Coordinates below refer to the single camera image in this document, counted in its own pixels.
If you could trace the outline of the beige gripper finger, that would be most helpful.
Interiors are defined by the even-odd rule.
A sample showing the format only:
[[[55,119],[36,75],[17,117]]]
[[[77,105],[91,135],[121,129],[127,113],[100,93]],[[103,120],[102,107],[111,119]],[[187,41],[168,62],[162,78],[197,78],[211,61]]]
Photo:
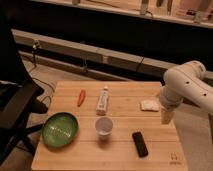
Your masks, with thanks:
[[[163,108],[161,110],[161,123],[169,124],[174,116],[174,112],[172,109]]]

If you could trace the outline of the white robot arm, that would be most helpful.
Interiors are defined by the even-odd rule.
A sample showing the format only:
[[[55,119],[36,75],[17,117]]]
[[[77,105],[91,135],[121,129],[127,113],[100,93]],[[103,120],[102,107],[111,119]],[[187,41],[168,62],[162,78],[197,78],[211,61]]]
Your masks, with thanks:
[[[213,87],[203,81],[205,66],[199,61],[189,61],[169,68],[163,76],[159,101],[163,107],[162,124],[169,124],[177,108],[186,98],[213,117]]]

